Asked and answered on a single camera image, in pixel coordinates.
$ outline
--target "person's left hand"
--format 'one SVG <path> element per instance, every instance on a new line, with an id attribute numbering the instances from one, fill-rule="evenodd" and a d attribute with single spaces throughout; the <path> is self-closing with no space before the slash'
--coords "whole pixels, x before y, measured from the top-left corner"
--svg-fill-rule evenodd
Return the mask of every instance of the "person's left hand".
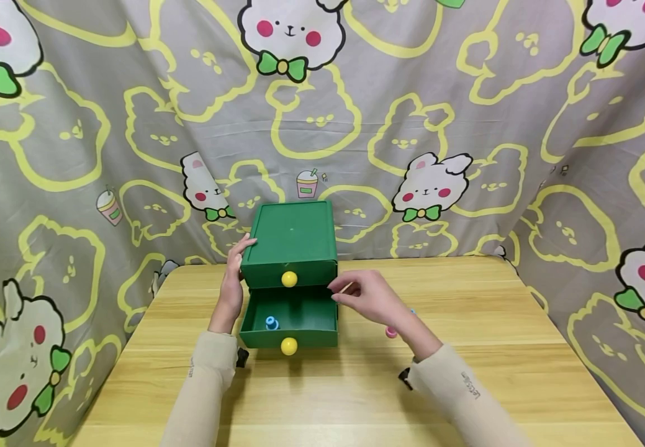
<path id="1" fill-rule="evenodd" d="M 210 332 L 231 333 L 233 330 L 233 324 L 243 307 L 243 287 L 240 284 L 243 279 L 240 272 L 243 250 L 256 242 L 257 239 L 251 239 L 250 233 L 246 233 L 243 239 L 228 251 L 227 267 L 223 274 L 223 282 L 220 283 L 220 296 L 213 315 L 210 316 Z"/>

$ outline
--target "cartoon drink cup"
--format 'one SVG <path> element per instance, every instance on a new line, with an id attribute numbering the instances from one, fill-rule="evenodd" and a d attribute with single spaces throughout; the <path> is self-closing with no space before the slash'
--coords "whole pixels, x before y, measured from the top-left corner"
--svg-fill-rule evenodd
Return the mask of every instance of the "cartoon drink cup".
<path id="1" fill-rule="evenodd" d="M 96 207 L 99 212 L 106 217 L 106 220 L 111 222 L 111 225 L 116 226 L 121 221 L 121 209 L 119 208 L 119 202 L 116 201 L 116 196 L 114 192 L 110 189 L 102 192 L 98 199 L 96 199 Z"/>
<path id="2" fill-rule="evenodd" d="M 305 197 L 315 197 L 317 192 L 317 169 L 312 171 L 302 171 L 297 176 L 297 197 L 303 199 Z"/>

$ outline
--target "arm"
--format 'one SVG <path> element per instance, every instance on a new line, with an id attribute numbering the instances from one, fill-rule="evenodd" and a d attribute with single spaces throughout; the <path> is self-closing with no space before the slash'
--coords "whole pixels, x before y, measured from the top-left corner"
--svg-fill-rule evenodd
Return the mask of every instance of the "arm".
<path id="1" fill-rule="evenodd" d="M 332 299 L 392 326 L 415 353 L 408 379 L 450 419 L 469 447 L 526 447 L 529 439 L 449 345 L 410 312 L 379 272 L 346 272 L 328 286 Z"/>
<path id="2" fill-rule="evenodd" d="M 529 439 L 449 345 L 416 315 L 397 330 L 415 353 L 408 381 L 454 425 L 469 447 L 525 447 Z"/>
<path id="3" fill-rule="evenodd" d="M 235 375 L 238 343 L 231 335 L 243 306 L 240 263 L 246 246 L 243 239 L 228 252 L 228 264 L 220 285 L 220 297 L 210 316 L 208 330 L 201 333 L 191 356 L 191 368 L 178 392 L 163 432 L 161 447 L 209 447 L 218 436 L 220 401 Z"/>

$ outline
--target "black object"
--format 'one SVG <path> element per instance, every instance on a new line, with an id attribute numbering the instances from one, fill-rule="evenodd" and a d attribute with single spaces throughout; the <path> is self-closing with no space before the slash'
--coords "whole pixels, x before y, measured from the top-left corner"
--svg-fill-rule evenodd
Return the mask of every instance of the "black object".
<path id="1" fill-rule="evenodd" d="M 402 372 L 399 373 L 399 375 L 397 377 L 399 378 L 399 380 L 404 382 L 404 385 L 406 385 L 408 387 L 408 389 L 410 389 L 410 391 L 413 391 L 412 386 L 410 385 L 410 383 L 407 380 L 407 378 L 410 376 L 410 369 L 411 368 L 407 368 L 407 369 L 403 370 Z"/>
<path id="2" fill-rule="evenodd" d="M 238 348 L 238 361 L 236 362 L 236 368 L 245 368 L 245 363 L 248 361 L 250 353 L 244 350 L 243 348 Z"/>

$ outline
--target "box top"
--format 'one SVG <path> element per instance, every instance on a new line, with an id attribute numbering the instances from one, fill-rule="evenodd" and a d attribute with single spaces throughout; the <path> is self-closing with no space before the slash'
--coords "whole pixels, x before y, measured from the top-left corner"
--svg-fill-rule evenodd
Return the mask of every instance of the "box top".
<path id="1" fill-rule="evenodd" d="M 262 204 L 255 217 L 243 264 L 336 260 L 335 224 L 329 202 Z"/>

